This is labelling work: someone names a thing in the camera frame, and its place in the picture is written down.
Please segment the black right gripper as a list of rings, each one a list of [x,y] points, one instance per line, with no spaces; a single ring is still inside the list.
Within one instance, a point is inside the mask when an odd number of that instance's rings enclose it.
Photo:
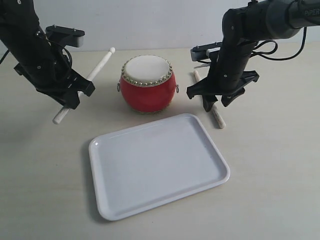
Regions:
[[[246,85],[259,79],[256,71],[245,71],[250,56],[250,51],[221,49],[212,60],[207,77],[187,88],[189,99],[202,95],[203,108],[210,112],[218,101],[216,96],[222,96],[222,105],[228,107],[245,93]]]

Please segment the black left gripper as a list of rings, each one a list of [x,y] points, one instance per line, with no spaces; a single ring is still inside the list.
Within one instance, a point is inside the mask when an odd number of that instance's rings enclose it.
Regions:
[[[20,76],[24,76],[39,93],[47,95],[63,107],[75,110],[80,104],[78,93],[90,97],[95,91],[92,81],[82,77],[73,69],[59,74],[55,67],[45,69],[38,65],[28,72],[20,63],[14,67]]]

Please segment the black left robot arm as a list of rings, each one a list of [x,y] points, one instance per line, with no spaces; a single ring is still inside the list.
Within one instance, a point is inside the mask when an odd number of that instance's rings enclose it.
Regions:
[[[94,84],[77,73],[67,46],[78,48],[85,32],[51,25],[40,26],[32,0],[0,2],[0,40],[17,60],[14,70],[39,93],[64,107],[76,109],[78,93],[91,96]]]

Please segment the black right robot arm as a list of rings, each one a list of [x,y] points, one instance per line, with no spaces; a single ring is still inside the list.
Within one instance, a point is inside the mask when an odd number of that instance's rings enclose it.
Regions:
[[[209,60],[204,79],[189,86],[187,96],[202,96],[209,112],[221,97],[224,107],[245,93],[245,86],[257,82],[256,71],[246,71],[250,58],[270,60],[268,52],[257,49],[266,43],[290,39],[300,30],[320,24],[318,0],[251,0],[247,6],[229,9],[222,18],[222,41],[195,46],[190,50],[194,62]]]

